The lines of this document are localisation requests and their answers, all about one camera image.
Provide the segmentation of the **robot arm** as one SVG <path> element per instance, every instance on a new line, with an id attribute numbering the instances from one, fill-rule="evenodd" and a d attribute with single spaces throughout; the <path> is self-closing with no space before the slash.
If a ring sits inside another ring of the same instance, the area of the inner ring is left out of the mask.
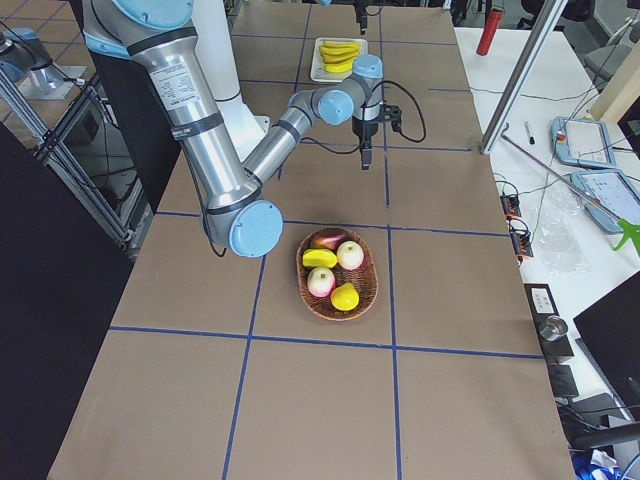
<path id="1" fill-rule="evenodd" d="M 280 210 L 263 184 L 313 124 L 382 121 L 382 60 L 355 59 L 332 86 L 295 93 L 271 127 L 243 103 L 221 1 L 85 1 L 84 38 L 94 53 L 148 72 L 191 170 L 203 230 L 213 248 L 261 257 L 279 242 Z"/>
<path id="2" fill-rule="evenodd" d="M 361 35 L 365 35 L 368 29 L 369 13 L 367 11 L 368 3 L 365 0 L 348 0 L 348 1 L 335 1 L 335 0 L 314 0 L 316 4 L 322 6 L 329 6 L 333 4 L 351 5 L 354 9 L 355 22 L 358 25 Z"/>

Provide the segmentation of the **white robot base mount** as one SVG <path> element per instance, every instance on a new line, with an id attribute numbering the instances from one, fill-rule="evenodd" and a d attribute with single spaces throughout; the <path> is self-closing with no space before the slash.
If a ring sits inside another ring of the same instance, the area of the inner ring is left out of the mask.
<path id="1" fill-rule="evenodd" d="M 243 100 L 224 2 L 195 0 L 191 21 L 198 35 L 196 56 L 234 148 L 244 162 L 266 135 L 270 120 L 255 116 Z"/>

